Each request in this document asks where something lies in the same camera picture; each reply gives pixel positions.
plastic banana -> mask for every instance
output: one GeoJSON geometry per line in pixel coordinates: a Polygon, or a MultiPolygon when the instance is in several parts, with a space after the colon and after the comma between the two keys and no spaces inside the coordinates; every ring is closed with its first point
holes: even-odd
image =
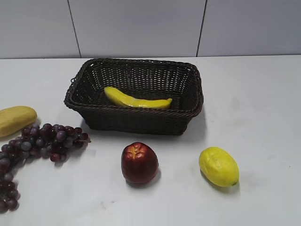
{"type": "Polygon", "coordinates": [[[145,108],[160,108],[160,109],[168,109],[170,108],[170,104],[172,102],[172,98],[166,100],[144,100],[144,99],[136,99],[127,94],[124,94],[120,90],[114,87],[105,87],[104,93],[107,98],[118,106],[124,107],[145,107],[145,108]]]}

basket rim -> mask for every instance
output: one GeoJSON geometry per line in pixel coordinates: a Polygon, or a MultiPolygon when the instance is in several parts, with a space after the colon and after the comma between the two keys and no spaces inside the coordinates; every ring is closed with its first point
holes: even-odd
{"type": "Polygon", "coordinates": [[[176,62],[176,61],[167,61],[167,60],[147,60],[147,59],[120,59],[120,58],[94,58],[87,60],[80,68],[79,72],[77,75],[71,79],[71,85],[69,86],[64,103],[65,105],[70,108],[70,109],[78,109],[80,108],[86,108],[86,109],[103,109],[106,111],[118,111],[120,113],[122,112],[131,112],[131,113],[151,113],[151,114],[164,114],[164,115],[177,115],[177,116],[190,116],[190,117],[195,117],[197,116],[202,109],[202,105],[204,102],[204,96],[202,93],[202,87],[201,87],[201,77],[199,75],[199,71],[197,67],[193,64],[190,63],[184,63],[184,62],[176,62]],[[93,104],[84,104],[84,103],[79,103],[75,102],[72,99],[72,95],[76,89],[76,87],[79,84],[80,79],[82,78],[85,69],[88,66],[92,66],[93,63],[95,62],[116,62],[116,63],[128,63],[128,64],[133,64],[133,63],[140,63],[140,64],[156,64],[156,65],[170,65],[170,66],[185,66],[188,67],[190,70],[194,70],[195,72],[195,82],[197,83],[197,101],[195,102],[195,106],[191,108],[190,110],[174,110],[174,109],[157,109],[157,108],[142,108],[142,107],[123,107],[123,106],[115,106],[115,105],[93,105],[93,104]]]}

tile grout line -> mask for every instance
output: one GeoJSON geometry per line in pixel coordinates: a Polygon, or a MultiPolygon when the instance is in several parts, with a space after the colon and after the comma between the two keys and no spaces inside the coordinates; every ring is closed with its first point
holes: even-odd
{"type": "Polygon", "coordinates": [[[73,30],[74,30],[74,34],[75,34],[75,39],[76,39],[77,48],[79,49],[79,57],[81,58],[81,52],[80,52],[80,48],[79,48],[79,40],[78,40],[78,38],[77,38],[77,34],[76,34],[76,31],[75,31],[75,26],[74,26],[74,21],[73,21],[73,16],[72,16],[72,12],[71,12],[71,7],[70,7],[70,2],[69,2],[69,0],[67,0],[67,3],[68,3],[69,12],[70,12],[71,20],[72,20],[72,26],[73,26],[73,30]]]}
{"type": "Polygon", "coordinates": [[[206,9],[207,9],[207,2],[208,2],[208,0],[205,0],[205,6],[204,6],[204,12],[203,12],[203,18],[202,18],[202,24],[201,24],[201,30],[199,32],[199,37],[198,37],[198,48],[197,48],[196,57],[198,57],[199,46],[200,46],[200,43],[201,43],[202,31],[203,31],[205,14],[206,14],[206,9]]]}

grapes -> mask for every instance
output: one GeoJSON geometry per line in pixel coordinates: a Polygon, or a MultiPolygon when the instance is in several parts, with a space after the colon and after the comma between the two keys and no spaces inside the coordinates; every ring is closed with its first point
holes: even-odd
{"type": "Polygon", "coordinates": [[[63,146],[65,148],[70,148],[73,145],[73,138],[72,137],[67,137],[66,140],[63,143],[63,146]]]}
{"type": "Polygon", "coordinates": [[[26,127],[22,130],[22,136],[27,137],[30,134],[31,129],[26,127]]]}
{"type": "Polygon", "coordinates": [[[19,156],[21,159],[27,159],[27,158],[29,158],[30,153],[26,152],[26,151],[22,151],[22,152],[20,152],[19,156]]]}
{"type": "Polygon", "coordinates": [[[59,125],[57,127],[57,132],[59,132],[59,131],[65,131],[65,126],[59,125]]]}
{"type": "Polygon", "coordinates": [[[14,182],[8,182],[6,184],[6,188],[10,191],[16,188],[16,184],[14,182]]]}
{"type": "Polygon", "coordinates": [[[67,133],[65,131],[59,131],[56,135],[58,142],[63,142],[67,138],[67,133]]]}
{"type": "Polygon", "coordinates": [[[40,129],[40,136],[45,139],[48,140],[50,137],[50,130],[47,127],[43,127],[40,129]]]}
{"type": "Polygon", "coordinates": [[[16,142],[16,140],[10,140],[8,144],[11,146],[15,146],[16,142]]]}
{"type": "Polygon", "coordinates": [[[18,197],[19,192],[17,191],[17,189],[12,189],[7,193],[8,198],[10,199],[15,199],[16,197],[18,197]]]}
{"type": "Polygon", "coordinates": [[[32,128],[30,130],[30,136],[37,137],[40,134],[40,130],[38,128],[32,128]]]}
{"type": "Polygon", "coordinates": [[[29,151],[29,153],[30,153],[31,155],[37,155],[39,152],[40,152],[40,150],[39,150],[38,147],[33,147],[33,148],[29,151]]]}
{"type": "Polygon", "coordinates": [[[8,209],[7,204],[3,200],[0,200],[0,212],[5,212],[7,211],[7,209],[8,209]]]}
{"type": "Polygon", "coordinates": [[[73,142],[73,146],[75,147],[75,148],[81,148],[82,146],[84,145],[84,143],[83,142],[81,142],[81,141],[74,141],[73,142]]]}
{"type": "Polygon", "coordinates": [[[6,204],[9,210],[14,210],[17,207],[18,202],[15,199],[9,199],[6,201],[6,204]]]}
{"type": "Polygon", "coordinates": [[[25,141],[21,144],[21,149],[23,151],[29,151],[31,149],[32,145],[28,141],[25,141]]]}
{"type": "Polygon", "coordinates": [[[6,173],[6,174],[4,175],[4,177],[3,177],[3,180],[9,182],[9,181],[12,181],[13,178],[14,178],[14,175],[13,175],[12,173],[6,173]]]}
{"type": "Polygon", "coordinates": [[[4,158],[8,158],[8,154],[6,152],[0,152],[0,160],[4,158]]]}
{"type": "Polygon", "coordinates": [[[22,140],[17,140],[17,142],[15,143],[15,148],[17,149],[17,150],[20,150],[21,149],[21,145],[22,145],[22,140]]]}
{"type": "Polygon", "coordinates": [[[53,154],[55,152],[55,147],[53,145],[49,145],[46,150],[48,153],[53,154]]]}
{"type": "Polygon", "coordinates": [[[82,129],[63,125],[46,123],[40,129],[33,124],[22,129],[22,136],[10,140],[1,147],[0,152],[0,212],[14,210],[18,206],[16,198],[19,193],[12,180],[10,172],[19,161],[30,156],[50,158],[52,162],[65,162],[67,151],[72,148],[81,148],[84,143],[90,142],[87,133],[82,129]]]}
{"type": "Polygon", "coordinates": [[[65,126],[65,131],[67,132],[68,136],[72,136],[75,133],[75,129],[71,126],[65,126]]]}
{"type": "Polygon", "coordinates": [[[32,128],[39,129],[39,128],[40,128],[40,125],[39,125],[39,124],[36,124],[36,123],[35,123],[35,124],[32,124],[31,129],[32,129],[32,128]]]}
{"type": "Polygon", "coordinates": [[[50,129],[50,128],[52,128],[52,125],[49,124],[49,123],[45,123],[45,124],[43,125],[43,128],[48,128],[48,129],[50,129]]]}
{"type": "Polygon", "coordinates": [[[50,130],[50,136],[51,137],[56,137],[56,130],[55,130],[54,127],[50,130]]]}
{"type": "Polygon", "coordinates": [[[43,158],[49,158],[49,152],[47,151],[47,149],[45,147],[40,149],[40,154],[43,158]]]}
{"type": "Polygon", "coordinates": [[[0,167],[8,168],[10,166],[10,160],[8,158],[4,158],[0,160],[0,167]]]}
{"type": "Polygon", "coordinates": [[[60,155],[54,153],[54,154],[52,154],[52,155],[50,156],[50,160],[53,161],[53,162],[58,162],[58,161],[60,161],[60,155]]]}
{"type": "Polygon", "coordinates": [[[6,146],[6,152],[13,152],[14,151],[14,148],[12,145],[7,145],[6,146]]]}
{"type": "Polygon", "coordinates": [[[38,139],[36,140],[36,145],[37,145],[38,147],[44,147],[44,146],[45,146],[45,141],[44,141],[42,138],[38,138],[38,139]]]}
{"type": "Polygon", "coordinates": [[[16,141],[19,141],[19,140],[20,140],[20,141],[25,141],[25,138],[24,138],[24,137],[16,137],[15,140],[16,140],[16,141]]]}
{"type": "Polygon", "coordinates": [[[76,127],[76,128],[75,128],[75,132],[77,132],[77,133],[82,133],[83,130],[82,130],[80,127],[76,127]]]}
{"type": "Polygon", "coordinates": [[[3,146],[1,147],[1,151],[6,152],[6,151],[7,151],[7,148],[8,148],[8,145],[3,145],[3,146]]]}

squash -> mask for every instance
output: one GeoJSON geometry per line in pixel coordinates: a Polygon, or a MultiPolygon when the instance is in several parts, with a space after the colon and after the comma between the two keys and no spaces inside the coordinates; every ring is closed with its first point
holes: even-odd
{"type": "Polygon", "coordinates": [[[27,106],[15,106],[0,110],[0,137],[11,135],[37,119],[34,109],[27,106]]]}

